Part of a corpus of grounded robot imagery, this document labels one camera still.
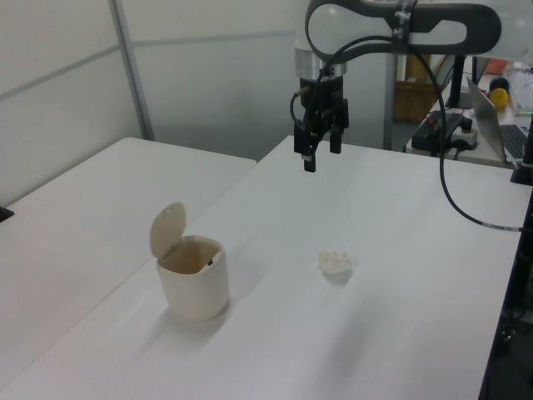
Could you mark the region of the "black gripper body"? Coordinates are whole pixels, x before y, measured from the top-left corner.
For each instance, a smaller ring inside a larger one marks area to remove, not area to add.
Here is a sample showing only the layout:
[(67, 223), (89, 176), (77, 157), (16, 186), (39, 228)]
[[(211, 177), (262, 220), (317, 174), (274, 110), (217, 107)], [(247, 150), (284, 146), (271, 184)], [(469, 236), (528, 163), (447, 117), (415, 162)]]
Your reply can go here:
[(322, 79), (319, 83), (315, 80), (299, 79), (300, 89), (309, 87), (311, 90), (301, 96), (301, 105), (305, 114), (313, 115), (315, 112), (339, 113), (346, 116), (346, 99), (344, 98), (344, 77)]

